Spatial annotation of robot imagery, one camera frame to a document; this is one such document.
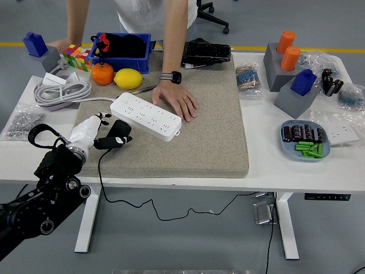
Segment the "person's right hand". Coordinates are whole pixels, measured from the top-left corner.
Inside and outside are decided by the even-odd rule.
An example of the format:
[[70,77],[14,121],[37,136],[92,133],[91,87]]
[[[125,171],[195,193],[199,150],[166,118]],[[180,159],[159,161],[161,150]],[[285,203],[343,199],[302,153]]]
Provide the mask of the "person's right hand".
[[81,46],[82,40],[71,40],[69,38],[65,38],[50,42],[48,45],[57,48],[59,53],[63,53],[70,45]]

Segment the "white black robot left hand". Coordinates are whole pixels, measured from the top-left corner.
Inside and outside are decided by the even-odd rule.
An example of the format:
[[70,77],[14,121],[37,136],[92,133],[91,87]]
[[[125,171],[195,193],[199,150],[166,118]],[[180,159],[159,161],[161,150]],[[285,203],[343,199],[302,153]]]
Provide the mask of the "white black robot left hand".
[[130,136],[131,126],[126,122],[117,119],[111,127],[106,137],[97,139],[100,126],[109,125],[104,118],[110,118],[112,115],[100,112],[92,115],[90,118],[84,120],[71,131],[69,137],[69,149],[80,149],[87,152],[91,147],[97,150],[109,150],[113,148],[121,148],[132,140]]

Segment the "person's left hand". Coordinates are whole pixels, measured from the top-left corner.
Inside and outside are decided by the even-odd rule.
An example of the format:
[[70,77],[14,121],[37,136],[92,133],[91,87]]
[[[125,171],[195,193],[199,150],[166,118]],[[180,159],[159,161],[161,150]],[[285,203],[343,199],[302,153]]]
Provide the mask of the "person's left hand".
[[158,105],[160,99],[170,104],[176,115],[186,122],[197,117],[197,99],[181,84],[161,80],[152,91],[152,103]]

